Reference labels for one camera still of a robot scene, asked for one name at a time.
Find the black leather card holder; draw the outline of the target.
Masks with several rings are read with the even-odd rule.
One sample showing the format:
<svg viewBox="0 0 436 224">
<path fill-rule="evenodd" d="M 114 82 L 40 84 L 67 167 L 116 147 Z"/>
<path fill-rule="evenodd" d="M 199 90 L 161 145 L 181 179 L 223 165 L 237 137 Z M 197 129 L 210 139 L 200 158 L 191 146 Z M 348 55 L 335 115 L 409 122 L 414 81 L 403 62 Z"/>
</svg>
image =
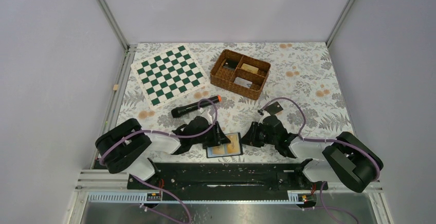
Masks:
<svg viewBox="0 0 436 224">
<path fill-rule="evenodd" d="M 207 158 L 230 157 L 243 154 L 243 147 L 240 143 L 240 133 L 226 134 L 226 137 L 230 140 L 230 143 L 207 148 Z"/>
</svg>

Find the gold VIP card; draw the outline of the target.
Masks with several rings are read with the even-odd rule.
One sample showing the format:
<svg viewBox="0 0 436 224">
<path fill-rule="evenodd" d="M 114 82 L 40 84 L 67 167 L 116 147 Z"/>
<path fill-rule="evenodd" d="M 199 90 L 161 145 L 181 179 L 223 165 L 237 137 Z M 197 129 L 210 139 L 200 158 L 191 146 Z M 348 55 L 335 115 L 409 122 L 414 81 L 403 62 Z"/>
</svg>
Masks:
<svg viewBox="0 0 436 224">
<path fill-rule="evenodd" d="M 226 153 L 228 155 L 240 155 L 242 153 L 240 145 L 240 134 L 233 133 L 227 134 L 226 136 L 230 140 L 230 143 L 226 144 Z"/>
</svg>

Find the black VIP card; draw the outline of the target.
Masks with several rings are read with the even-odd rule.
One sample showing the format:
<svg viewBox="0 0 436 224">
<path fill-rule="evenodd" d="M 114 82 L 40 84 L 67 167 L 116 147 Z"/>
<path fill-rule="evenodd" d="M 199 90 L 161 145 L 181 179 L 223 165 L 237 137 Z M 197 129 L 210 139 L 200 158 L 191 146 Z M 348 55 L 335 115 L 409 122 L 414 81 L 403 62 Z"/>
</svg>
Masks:
<svg viewBox="0 0 436 224">
<path fill-rule="evenodd" d="M 283 111 L 283 107 L 280 105 L 280 103 L 278 101 L 268 105 L 265 109 L 264 109 L 270 116 L 274 116 L 278 113 L 280 113 L 281 111 Z"/>
</svg>

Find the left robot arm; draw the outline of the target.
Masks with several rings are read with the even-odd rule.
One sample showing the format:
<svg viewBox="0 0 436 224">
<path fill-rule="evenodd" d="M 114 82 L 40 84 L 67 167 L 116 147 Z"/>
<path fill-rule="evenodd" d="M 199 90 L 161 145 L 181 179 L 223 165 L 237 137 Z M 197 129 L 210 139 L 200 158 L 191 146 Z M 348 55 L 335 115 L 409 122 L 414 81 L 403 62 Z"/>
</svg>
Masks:
<svg viewBox="0 0 436 224">
<path fill-rule="evenodd" d="M 100 136 L 95 147 L 100 154 L 100 164 L 111 173 L 127 172 L 138 176 L 148 189 L 159 184 L 159 174 L 148 158 L 146 151 L 180 155 L 195 144 L 204 148 L 228 144 L 231 140 L 223 133 L 219 122 L 197 116 L 172 133 L 142 129 L 135 118 L 130 118 Z"/>
</svg>

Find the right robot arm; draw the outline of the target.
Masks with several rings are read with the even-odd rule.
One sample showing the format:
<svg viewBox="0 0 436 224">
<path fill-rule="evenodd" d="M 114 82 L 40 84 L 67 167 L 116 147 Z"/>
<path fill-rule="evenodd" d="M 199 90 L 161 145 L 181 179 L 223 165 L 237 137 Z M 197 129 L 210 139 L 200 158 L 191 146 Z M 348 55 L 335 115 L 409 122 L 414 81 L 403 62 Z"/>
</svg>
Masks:
<svg viewBox="0 0 436 224">
<path fill-rule="evenodd" d="M 379 178 L 384 167 L 381 159 L 350 132 L 335 139 L 302 138 L 288 132 L 276 116 L 253 122 L 241 142 L 253 147 L 272 145 L 283 157 L 301 159 L 295 182 L 302 189 L 326 181 L 340 182 L 361 193 Z"/>
</svg>

